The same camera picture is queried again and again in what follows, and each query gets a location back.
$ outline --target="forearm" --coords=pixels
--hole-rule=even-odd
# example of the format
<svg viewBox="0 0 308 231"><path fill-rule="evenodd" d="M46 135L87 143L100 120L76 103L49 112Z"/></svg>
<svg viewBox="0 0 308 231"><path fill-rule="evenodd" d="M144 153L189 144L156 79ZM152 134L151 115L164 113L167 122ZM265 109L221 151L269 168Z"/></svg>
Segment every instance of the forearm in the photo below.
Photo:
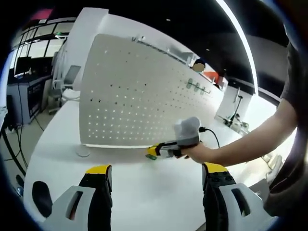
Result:
<svg viewBox="0 0 308 231"><path fill-rule="evenodd" d="M230 166L256 159L273 151L293 130L273 115L241 139L213 150L211 162Z"/></svg>

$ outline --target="white pegboard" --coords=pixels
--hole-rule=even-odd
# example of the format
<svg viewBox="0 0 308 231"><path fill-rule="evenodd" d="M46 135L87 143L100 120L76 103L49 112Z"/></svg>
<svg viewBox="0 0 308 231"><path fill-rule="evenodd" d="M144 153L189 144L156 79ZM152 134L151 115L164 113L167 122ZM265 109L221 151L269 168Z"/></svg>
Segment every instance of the white pegboard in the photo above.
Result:
<svg viewBox="0 0 308 231"><path fill-rule="evenodd" d="M187 88L190 78L200 89ZM168 55L98 34L82 79L80 140L120 146L169 141L179 119L197 116L208 126L222 98L212 83Z"/></svg>

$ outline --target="white desk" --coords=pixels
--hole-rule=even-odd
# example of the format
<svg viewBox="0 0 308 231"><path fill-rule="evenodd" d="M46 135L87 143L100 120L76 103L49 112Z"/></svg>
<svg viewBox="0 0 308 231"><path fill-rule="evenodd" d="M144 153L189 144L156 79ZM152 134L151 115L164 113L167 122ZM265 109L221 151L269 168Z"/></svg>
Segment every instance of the white desk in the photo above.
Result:
<svg viewBox="0 0 308 231"><path fill-rule="evenodd" d="M144 156L144 149L90 148L88 157L79 157L75 153L80 145L78 120L79 102L67 102L49 123L31 156L24 204L34 220L45 219L32 200L35 181L47 183L55 201L70 186L78 185L87 169L111 164L113 231L194 231L205 222L200 164L183 158L152 161ZM213 126L221 145L240 137L218 122ZM205 136L203 140L209 146L217 146L210 133Z"/></svg>

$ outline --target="ceiling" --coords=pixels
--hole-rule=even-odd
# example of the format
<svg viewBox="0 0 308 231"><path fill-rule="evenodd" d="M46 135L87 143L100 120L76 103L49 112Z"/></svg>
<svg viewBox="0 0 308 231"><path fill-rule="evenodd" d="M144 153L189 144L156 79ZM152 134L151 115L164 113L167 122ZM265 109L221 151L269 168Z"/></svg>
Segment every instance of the ceiling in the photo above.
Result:
<svg viewBox="0 0 308 231"><path fill-rule="evenodd" d="M287 77L288 38L280 20L259 0L225 0L252 50L261 88L280 96ZM141 0L56 7L51 19L77 17L83 7L144 23L181 42L210 64L221 76L253 83L244 46L232 23L215 0Z"/></svg>

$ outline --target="black pad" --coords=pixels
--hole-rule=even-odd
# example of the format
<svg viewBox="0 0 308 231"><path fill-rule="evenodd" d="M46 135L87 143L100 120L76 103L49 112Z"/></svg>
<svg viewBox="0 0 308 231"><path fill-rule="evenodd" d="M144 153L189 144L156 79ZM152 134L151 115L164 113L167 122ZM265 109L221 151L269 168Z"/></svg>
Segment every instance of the black pad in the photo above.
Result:
<svg viewBox="0 0 308 231"><path fill-rule="evenodd" d="M49 188L42 181L35 181L32 186L32 199L39 212L45 217L49 217L52 211L52 200Z"/></svg>

